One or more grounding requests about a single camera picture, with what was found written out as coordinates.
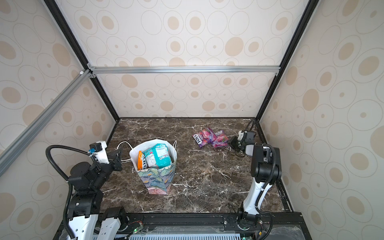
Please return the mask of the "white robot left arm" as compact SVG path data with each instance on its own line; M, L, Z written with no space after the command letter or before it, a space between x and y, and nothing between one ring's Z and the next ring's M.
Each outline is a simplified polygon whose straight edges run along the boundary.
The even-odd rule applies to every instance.
M71 169L68 182L75 195L68 206L69 240L92 239L104 196L101 188L113 172L122 171L122 155L123 149L119 148L107 154L107 164L81 162Z

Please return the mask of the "pink candy packet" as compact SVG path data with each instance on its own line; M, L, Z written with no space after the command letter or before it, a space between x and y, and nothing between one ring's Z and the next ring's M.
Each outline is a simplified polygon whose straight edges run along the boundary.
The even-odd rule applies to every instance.
M229 138L223 130L215 133L216 139L212 142L214 148L225 148L228 146Z

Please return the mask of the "teal snack packet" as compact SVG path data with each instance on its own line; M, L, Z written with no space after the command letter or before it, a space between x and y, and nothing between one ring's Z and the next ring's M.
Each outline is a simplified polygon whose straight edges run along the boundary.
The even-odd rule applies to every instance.
M165 144L155 146L143 152L148 168L162 169L172 164L172 160Z

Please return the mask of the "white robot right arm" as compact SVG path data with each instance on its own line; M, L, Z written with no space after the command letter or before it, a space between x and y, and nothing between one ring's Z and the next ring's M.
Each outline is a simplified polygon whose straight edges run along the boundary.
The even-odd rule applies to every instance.
M241 230L248 230L258 222L267 192L282 176L280 149L269 144L257 144L255 136L255 132L243 130L239 131L238 137L230 140L230 146L236 154L252 157L251 188L238 209L238 226Z

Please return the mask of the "white floral paper bag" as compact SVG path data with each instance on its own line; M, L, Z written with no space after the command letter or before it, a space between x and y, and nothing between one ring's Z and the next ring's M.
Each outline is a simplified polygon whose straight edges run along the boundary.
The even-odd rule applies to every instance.
M177 141L174 141L173 144L170 144L167 141L154 139L147 142L143 142L136 147L132 147L129 142L124 141L119 143L118 147L120 147L122 144L127 144L130 147L130 158L128 161L131 161L134 165L134 168L144 183L145 187L147 188L149 194L151 195L167 195L170 191L171 184L174 178L174 175L176 173L176 162L177 162ZM144 163L143 163L143 170L138 171L138 154L139 151L146 151L147 149L155 146L156 144L165 144L167 145L172 164L168 167L162 168L162 169L155 169L155 168L148 168L147 162L144 157Z

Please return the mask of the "purple Fox's candy packet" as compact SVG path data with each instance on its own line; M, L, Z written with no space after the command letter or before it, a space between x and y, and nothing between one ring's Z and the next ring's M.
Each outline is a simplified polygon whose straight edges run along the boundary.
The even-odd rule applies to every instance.
M208 127L208 128L202 129L199 133L194 134L193 138L198 144L198 146L202 148L207 144L213 143L217 139L217 136L212 131L212 129Z

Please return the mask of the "orange snack packet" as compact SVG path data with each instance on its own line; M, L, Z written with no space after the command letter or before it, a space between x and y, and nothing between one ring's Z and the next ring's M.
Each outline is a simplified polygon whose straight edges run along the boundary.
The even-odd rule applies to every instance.
M143 157L143 153L142 151L139 151L139 154L138 154L138 163L137 163L137 166L138 166L138 171L141 171L143 170L143 163L144 163L144 157Z

